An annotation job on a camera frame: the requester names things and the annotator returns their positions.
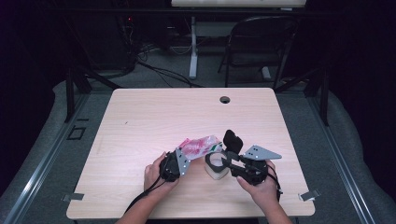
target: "gray carpet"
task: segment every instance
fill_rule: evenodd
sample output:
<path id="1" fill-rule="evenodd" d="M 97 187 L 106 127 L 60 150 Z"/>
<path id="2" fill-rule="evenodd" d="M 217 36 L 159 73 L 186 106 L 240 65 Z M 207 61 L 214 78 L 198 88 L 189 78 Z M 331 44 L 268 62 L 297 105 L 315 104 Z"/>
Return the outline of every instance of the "gray carpet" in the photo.
<path id="1" fill-rule="evenodd" d="M 224 74 L 217 73 L 221 59 L 220 51 L 201 46 L 199 52 L 198 78 L 193 82 L 205 87 L 223 87 Z M 190 53 L 179 55 L 172 51 L 154 50 L 148 54 L 147 64 L 166 68 L 187 77 L 190 68 Z M 167 78 L 168 85 L 157 74 L 140 65 L 137 65 L 136 69 L 128 76 L 113 78 L 112 81 L 126 88 L 169 88 L 169 85 L 188 87 L 188 85 Z M 85 132 L 80 140 L 63 139 L 60 153 L 22 223 L 73 223 L 65 216 L 68 203 L 62 202 L 61 199 L 64 194 L 73 192 L 74 186 L 78 182 L 111 94 L 111 91 L 101 83 L 91 80 L 91 84 L 94 91 L 89 95 L 86 104 L 77 115 L 77 120 L 73 123 L 77 128 L 85 128 Z M 244 84 L 231 87 L 265 87 L 271 86 L 271 84 Z M 2 218 L 0 222 L 4 222 L 6 219 L 40 159 L 46 151 L 50 150 L 56 133 L 63 127 L 65 118 L 64 83 L 61 83 L 54 91 L 57 100 L 48 123 L 37 139 L 25 164 L 0 200 Z M 308 187 L 318 189 L 322 194 L 315 201 L 316 213 L 312 217 L 300 217 L 300 223 L 361 223 L 334 165 L 326 136 L 315 119 L 316 111 L 311 109 L 301 88 L 297 87 L 291 92 L 278 94 L 277 100 Z M 370 172 L 362 161 L 359 135 L 344 108 L 333 95 L 330 97 L 329 122 L 334 138 L 342 149 L 351 173 L 356 177 L 377 223 L 394 222 L 396 220 L 395 203 L 371 178 Z M 113 222 L 114 220 L 86 220 L 78 223 Z"/>

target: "chair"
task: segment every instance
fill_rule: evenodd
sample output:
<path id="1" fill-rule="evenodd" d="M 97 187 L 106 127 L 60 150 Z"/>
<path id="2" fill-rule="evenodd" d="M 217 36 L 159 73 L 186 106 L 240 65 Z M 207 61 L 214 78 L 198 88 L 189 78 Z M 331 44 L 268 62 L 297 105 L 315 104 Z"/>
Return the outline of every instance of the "chair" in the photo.
<path id="1" fill-rule="evenodd" d="M 276 66 L 275 88 L 286 46 L 296 29 L 297 20 L 292 17 L 250 17 L 238 22 L 231 31 L 218 70 L 219 73 L 221 67 L 226 65 L 225 87 L 229 84 L 230 66 L 259 69 Z"/>

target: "pink object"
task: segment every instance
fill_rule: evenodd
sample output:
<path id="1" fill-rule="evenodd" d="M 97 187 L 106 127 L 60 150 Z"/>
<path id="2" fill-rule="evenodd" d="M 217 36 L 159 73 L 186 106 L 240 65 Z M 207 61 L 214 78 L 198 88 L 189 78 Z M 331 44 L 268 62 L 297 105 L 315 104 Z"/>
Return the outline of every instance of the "pink object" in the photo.
<path id="1" fill-rule="evenodd" d="M 194 140 L 187 138 L 179 147 L 187 159 L 195 160 L 209 152 L 221 151 L 221 142 L 215 135 L 210 135 Z"/>

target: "tabletop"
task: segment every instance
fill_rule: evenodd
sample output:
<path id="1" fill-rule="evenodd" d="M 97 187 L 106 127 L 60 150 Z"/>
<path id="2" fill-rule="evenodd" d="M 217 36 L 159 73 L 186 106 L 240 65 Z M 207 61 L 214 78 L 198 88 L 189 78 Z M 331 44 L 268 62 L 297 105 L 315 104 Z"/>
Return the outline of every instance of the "tabletop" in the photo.
<path id="1" fill-rule="evenodd" d="M 71 201 L 67 216 L 121 217 L 143 191 L 148 164 L 186 138 L 215 135 L 221 141 L 228 129 L 243 140 L 241 153 L 258 145 L 282 156 L 273 161 L 284 191 L 281 205 L 288 216 L 313 215 L 313 203 L 298 197 L 308 188 L 274 92 L 192 88 L 113 92 L 75 189 L 84 197 Z M 263 217 L 263 213 L 230 173 L 214 180 L 200 158 L 191 162 L 188 173 L 150 217 Z"/>
<path id="2" fill-rule="evenodd" d="M 172 0 L 172 7 L 304 7 L 306 0 Z"/>

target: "hole in table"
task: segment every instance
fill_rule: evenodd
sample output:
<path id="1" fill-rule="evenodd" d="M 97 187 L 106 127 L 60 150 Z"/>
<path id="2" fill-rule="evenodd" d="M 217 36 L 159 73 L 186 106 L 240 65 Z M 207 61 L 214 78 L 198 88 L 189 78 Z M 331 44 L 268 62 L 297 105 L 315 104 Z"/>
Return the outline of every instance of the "hole in table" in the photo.
<path id="1" fill-rule="evenodd" d="M 223 103 L 223 104 L 228 104 L 228 103 L 230 103 L 230 97 L 228 97 L 228 96 L 221 96 L 220 97 L 220 101 Z"/>

